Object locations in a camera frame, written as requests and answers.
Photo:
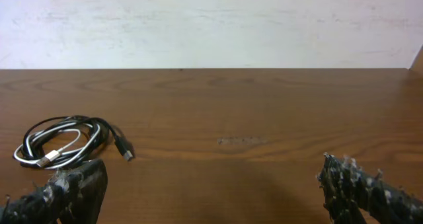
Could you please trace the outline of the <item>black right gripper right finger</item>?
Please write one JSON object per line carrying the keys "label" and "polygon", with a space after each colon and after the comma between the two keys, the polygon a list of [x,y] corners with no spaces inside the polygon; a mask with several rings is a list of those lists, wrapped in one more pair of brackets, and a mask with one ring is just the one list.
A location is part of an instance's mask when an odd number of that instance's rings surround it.
{"label": "black right gripper right finger", "polygon": [[371,176],[353,158],[324,157],[317,180],[332,223],[365,223],[365,211],[378,223],[422,224],[422,200],[384,182],[381,170]]}

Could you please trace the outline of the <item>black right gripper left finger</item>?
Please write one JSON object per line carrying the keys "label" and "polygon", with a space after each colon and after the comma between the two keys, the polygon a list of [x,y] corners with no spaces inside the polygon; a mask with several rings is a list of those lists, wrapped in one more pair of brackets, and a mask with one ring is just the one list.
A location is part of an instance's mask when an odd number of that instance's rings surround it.
{"label": "black right gripper left finger", "polygon": [[108,186],[101,159],[56,172],[43,187],[15,201],[7,198],[1,222],[8,224],[96,223]]}

